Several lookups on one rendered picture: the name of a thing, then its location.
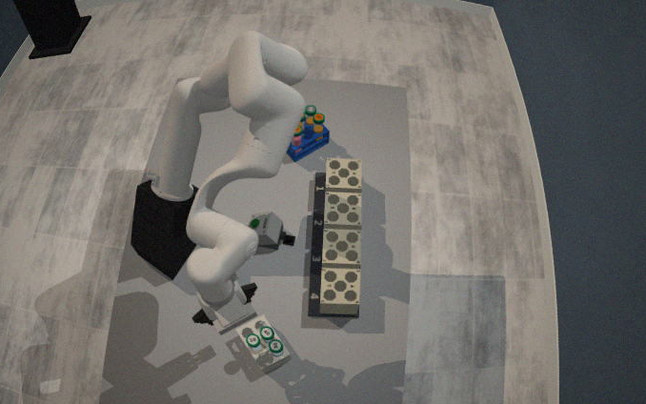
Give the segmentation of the clear tube with green cap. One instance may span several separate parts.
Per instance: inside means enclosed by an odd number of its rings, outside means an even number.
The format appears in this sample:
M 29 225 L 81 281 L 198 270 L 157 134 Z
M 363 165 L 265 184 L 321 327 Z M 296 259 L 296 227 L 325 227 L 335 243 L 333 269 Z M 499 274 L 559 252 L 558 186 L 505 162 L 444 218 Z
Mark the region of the clear tube with green cap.
M 283 352 L 283 344 L 282 344 L 282 342 L 280 340 L 274 339 L 274 340 L 270 341 L 269 348 L 270 348 L 271 352 L 273 353 L 273 355 L 275 355 L 275 356 L 280 356 L 280 355 L 282 355 L 284 353 Z
M 249 335 L 247 335 L 246 342 L 252 348 L 252 350 L 254 350 L 254 351 L 261 350 L 262 345 L 261 345 L 261 342 L 260 342 L 260 338 L 259 338 L 259 336 L 257 334 L 250 333 Z
M 261 328 L 260 335 L 267 344 L 269 344 L 271 340 L 275 339 L 273 329 L 268 326 Z

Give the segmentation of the blue tube rack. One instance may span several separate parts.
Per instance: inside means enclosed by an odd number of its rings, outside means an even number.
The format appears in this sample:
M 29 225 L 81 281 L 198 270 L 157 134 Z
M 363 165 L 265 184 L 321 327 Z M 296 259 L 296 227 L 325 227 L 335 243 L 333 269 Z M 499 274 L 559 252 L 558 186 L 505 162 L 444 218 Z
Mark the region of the blue tube rack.
M 306 135 L 303 136 L 304 133 Z M 322 135 L 323 135 L 323 138 L 317 141 L 316 139 L 319 138 Z M 306 155 L 308 155 L 308 154 L 318 150 L 319 148 L 323 147 L 324 145 L 328 144 L 329 143 L 329 137 L 330 137 L 330 131 L 325 126 L 323 128 L 323 132 L 315 133 L 313 131 L 313 125 L 312 126 L 307 125 L 306 124 L 306 119 L 305 119 L 305 130 L 302 131 L 302 134 L 301 134 L 302 143 L 301 143 L 301 145 L 299 145 L 297 147 L 297 146 L 294 146 L 292 144 L 292 142 L 291 142 L 291 145 L 289 146 L 288 151 L 287 151 L 287 155 L 295 163 L 296 161 L 300 160 L 301 158 L 305 157 Z M 302 148 L 303 150 L 301 149 L 301 151 L 295 153 L 295 151 L 299 150 L 300 148 Z

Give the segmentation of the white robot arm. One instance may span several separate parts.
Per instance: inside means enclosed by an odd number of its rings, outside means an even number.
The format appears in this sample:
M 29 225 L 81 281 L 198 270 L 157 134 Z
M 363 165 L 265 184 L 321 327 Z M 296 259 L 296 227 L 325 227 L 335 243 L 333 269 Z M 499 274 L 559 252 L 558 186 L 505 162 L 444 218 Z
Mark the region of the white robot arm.
M 304 98 L 290 86 L 305 78 L 307 61 L 295 48 L 280 44 L 260 32 L 246 31 L 233 41 L 229 55 L 201 77 L 180 81 L 172 91 L 160 167 L 144 169 L 156 195 L 188 200 L 201 136 L 199 115 L 232 107 L 251 119 L 235 157 L 199 188 L 186 226 L 188 238 L 202 247 L 188 258 L 187 273 L 216 314 L 213 325 L 220 335 L 257 317 L 251 303 L 243 305 L 237 297 L 234 281 L 235 272 L 256 252 L 258 235 L 213 210 L 213 202 L 234 180 L 275 177 L 305 110 Z

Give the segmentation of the clear plastic tube rack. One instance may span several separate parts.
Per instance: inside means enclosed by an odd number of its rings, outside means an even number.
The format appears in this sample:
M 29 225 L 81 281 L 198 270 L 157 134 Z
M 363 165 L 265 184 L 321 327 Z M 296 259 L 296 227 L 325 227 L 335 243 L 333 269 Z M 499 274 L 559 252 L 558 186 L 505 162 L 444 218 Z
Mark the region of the clear plastic tube rack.
M 263 323 L 266 323 L 266 324 L 263 324 Z M 267 372 L 267 371 L 269 371 L 269 370 L 283 364 L 284 362 L 292 359 L 290 353 L 288 352 L 288 350 L 286 349 L 284 344 L 283 344 L 284 353 L 282 355 L 280 355 L 280 356 L 273 355 L 273 353 L 269 349 L 269 344 L 265 343 L 263 338 L 260 335 L 260 329 L 265 327 L 265 325 L 272 328 L 272 326 L 270 325 L 270 323 L 268 322 L 266 317 L 264 315 L 261 315 L 258 318 L 256 318 L 255 320 L 241 326 L 237 331 L 239 336 L 243 340 L 244 344 L 246 345 L 246 347 L 251 352 L 253 358 L 256 360 L 256 362 L 258 363 L 258 365 L 262 369 L 263 373 L 265 373 L 265 372 Z M 255 333 L 255 334 L 257 334 L 259 336 L 260 342 L 262 344 L 261 350 L 253 351 L 252 348 L 247 344 L 245 337 L 247 337 L 247 335 L 250 334 L 250 333 Z M 258 358 L 258 356 L 259 356 L 259 358 Z

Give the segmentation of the beige bucket adapter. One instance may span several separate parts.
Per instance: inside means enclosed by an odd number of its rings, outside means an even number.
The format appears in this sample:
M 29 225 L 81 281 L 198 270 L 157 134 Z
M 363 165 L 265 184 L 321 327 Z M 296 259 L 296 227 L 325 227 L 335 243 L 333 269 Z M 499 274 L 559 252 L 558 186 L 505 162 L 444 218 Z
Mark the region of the beige bucket adapter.
M 325 192 L 324 229 L 360 230 L 361 193 Z
M 322 252 L 322 268 L 359 269 L 361 230 L 324 229 Z
M 327 158 L 325 192 L 361 193 L 361 160 Z
M 320 313 L 357 314 L 359 298 L 360 269 L 322 268 Z

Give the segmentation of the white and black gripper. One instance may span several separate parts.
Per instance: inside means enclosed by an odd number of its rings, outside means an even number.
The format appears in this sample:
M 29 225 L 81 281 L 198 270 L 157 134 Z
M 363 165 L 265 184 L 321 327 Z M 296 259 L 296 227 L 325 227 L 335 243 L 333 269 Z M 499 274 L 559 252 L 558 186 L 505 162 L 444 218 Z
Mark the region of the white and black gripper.
M 248 302 L 251 302 L 251 298 L 254 296 L 254 292 L 257 289 L 256 284 L 251 283 L 240 287 L 238 282 L 236 283 L 236 280 L 234 281 L 234 284 L 234 292 L 236 293 L 242 304 L 244 305 Z M 211 305 L 207 304 L 198 292 L 197 299 L 202 309 L 192 317 L 192 320 L 194 321 L 194 323 L 208 323 L 209 325 L 213 325 L 213 321 L 217 320 L 218 318 L 214 313 Z

